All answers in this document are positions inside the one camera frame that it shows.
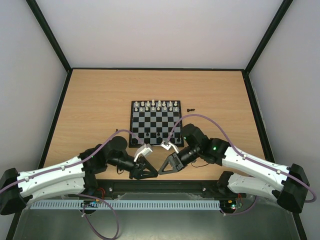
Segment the black and silver chessboard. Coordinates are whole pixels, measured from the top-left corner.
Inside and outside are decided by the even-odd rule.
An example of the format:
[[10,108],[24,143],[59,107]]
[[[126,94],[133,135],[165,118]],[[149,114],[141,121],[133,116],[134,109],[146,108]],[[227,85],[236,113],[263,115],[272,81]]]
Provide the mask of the black and silver chessboard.
[[[179,100],[160,100],[161,106],[158,106],[158,101],[155,100],[155,106],[152,106],[152,100],[132,101],[129,130],[144,143],[152,146],[159,146],[161,144],[157,143],[157,138],[162,138],[162,141],[170,138],[171,143],[177,147],[183,147],[184,140],[181,135],[183,123],[180,121],[182,117],[181,102]],[[166,102],[166,111],[164,111],[164,106],[162,106],[163,101]],[[163,137],[163,133],[168,133],[168,137]],[[175,138],[179,138],[180,143],[175,143]]]

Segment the right black frame post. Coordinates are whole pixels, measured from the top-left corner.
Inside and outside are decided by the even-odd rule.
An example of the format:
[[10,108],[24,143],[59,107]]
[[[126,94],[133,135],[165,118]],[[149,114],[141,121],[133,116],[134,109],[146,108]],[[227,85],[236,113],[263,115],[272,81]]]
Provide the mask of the right black frame post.
[[277,30],[279,24],[281,23],[282,19],[286,15],[287,11],[289,10],[291,4],[293,3],[293,0],[283,0],[276,11],[274,17],[272,18],[272,21],[268,25],[262,39],[260,40],[257,48],[255,49],[252,57],[250,58],[246,68],[245,72],[249,75],[250,72],[253,70],[254,66],[256,65],[258,59],[262,55],[263,51],[265,50],[267,44],[269,43],[270,39],[272,38],[273,34]]

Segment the left circuit board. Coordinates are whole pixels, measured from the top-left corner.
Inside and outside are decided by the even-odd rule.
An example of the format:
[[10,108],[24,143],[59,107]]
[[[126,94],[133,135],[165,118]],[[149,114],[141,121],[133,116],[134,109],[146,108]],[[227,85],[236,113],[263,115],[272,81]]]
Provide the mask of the left circuit board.
[[92,209],[97,209],[101,207],[103,204],[102,201],[98,199],[84,199],[82,203],[80,203],[80,208],[92,208]]

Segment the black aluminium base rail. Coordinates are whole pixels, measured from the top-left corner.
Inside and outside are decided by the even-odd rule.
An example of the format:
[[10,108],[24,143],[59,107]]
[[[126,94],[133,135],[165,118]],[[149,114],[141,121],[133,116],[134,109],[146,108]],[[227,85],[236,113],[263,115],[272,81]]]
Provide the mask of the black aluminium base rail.
[[146,194],[193,194],[203,198],[235,199],[238,196],[245,198],[244,192],[220,192],[217,180],[120,180],[99,179],[97,184],[105,190],[105,196],[116,198],[126,193]]

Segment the circuit board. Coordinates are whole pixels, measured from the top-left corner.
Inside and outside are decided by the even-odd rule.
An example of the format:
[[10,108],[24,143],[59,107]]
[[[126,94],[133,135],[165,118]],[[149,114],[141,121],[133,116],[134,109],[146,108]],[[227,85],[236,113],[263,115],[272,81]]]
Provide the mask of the circuit board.
[[221,200],[219,206],[222,210],[236,210],[242,208],[243,200],[240,198]]
[[82,203],[80,203],[80,208],[92,208],[92,209],[97,209],[101,207],[103,204],[102,201],[98,199],[84,199]]

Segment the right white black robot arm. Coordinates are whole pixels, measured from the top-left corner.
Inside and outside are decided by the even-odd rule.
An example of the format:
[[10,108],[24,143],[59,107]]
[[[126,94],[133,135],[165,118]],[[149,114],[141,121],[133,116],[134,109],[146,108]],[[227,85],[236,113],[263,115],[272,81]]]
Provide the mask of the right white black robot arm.
[[208,138],[193,124],[182,128],[181,137],[186,141],[187,147],[176,149],[166,158],[158,171],[160,175],[177,173],[200,158],[208,164],[217,164],[247,174],[242,176],[224,171],[216,184],[222,195],[255,195],[270,199],[292,213],[302,212],[310,183],[300,165],[280,165],[247,154],[225,140]]

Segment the right circuit board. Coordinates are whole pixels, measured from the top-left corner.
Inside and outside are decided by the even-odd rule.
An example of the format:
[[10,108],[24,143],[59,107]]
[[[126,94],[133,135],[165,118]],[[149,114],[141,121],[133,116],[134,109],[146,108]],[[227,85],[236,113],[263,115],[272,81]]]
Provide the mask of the right circuit board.
[[240,198],[221,200],[219,206],[222,210],[236,210],[242,208],[243,200]]

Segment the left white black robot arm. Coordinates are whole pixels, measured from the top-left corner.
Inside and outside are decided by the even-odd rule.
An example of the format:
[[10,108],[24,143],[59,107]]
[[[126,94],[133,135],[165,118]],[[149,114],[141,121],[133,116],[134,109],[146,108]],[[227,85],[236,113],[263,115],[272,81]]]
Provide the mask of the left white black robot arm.
[[150,144],[140,147],[134,156],[127,153],[127,141],[115,136],[65,162],[46,168],[18,172],[7,169],[0,179],[0,213],[11,215],[39,200],[62,195],[93,195],[98,189],[96,174],[109,165],[127,171],[130,179],[156,178],[158,171],[146,160]]

